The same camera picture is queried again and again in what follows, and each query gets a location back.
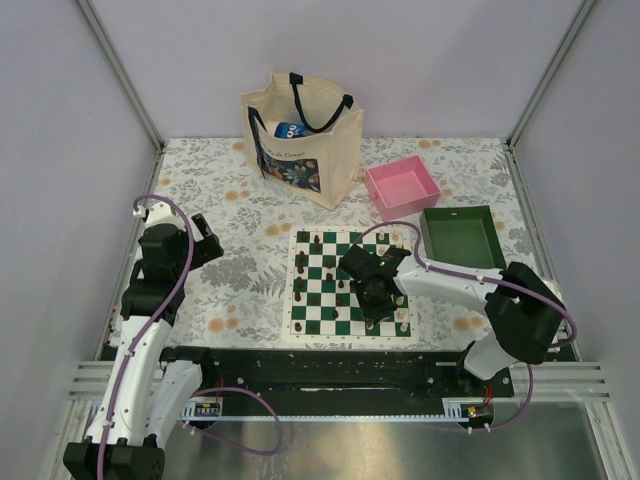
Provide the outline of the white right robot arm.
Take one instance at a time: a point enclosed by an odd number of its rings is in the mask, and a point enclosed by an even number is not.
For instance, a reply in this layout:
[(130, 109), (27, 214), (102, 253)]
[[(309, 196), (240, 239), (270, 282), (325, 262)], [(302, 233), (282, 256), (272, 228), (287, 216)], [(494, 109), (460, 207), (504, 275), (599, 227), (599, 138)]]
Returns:
[(353, 245), (338, 270), (351, 280), (369, 325), (390, 317), (402, 297), (434, 298), (484, 315), (491, 332), (465, 349), (455, 371), (457, 388), (469, 396), (515, 363), (542, 364), (565, 318), (559, 298), (519, 262), (502, 270), (473, 269), (422, 261), (398, 247), (377, 255)]

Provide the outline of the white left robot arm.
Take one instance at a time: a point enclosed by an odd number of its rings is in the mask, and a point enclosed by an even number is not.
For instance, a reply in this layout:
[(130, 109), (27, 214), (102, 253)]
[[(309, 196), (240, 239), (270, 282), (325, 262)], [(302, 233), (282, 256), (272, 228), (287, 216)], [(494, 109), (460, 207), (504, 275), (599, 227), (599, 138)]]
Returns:
[(185, 299), (185, 271), (223, 256), (205, 218), (192, 221), (152, 208), (121, 299), (120, 344), (102, 403), (83, 440), (67, 444), (63, 464), (74, 479), (160, 479), (171, 429), (191, 394), (216, 386), (217, 372), (202, 350), (169, 360), (158, 388), (152, 386), (165, 343)]

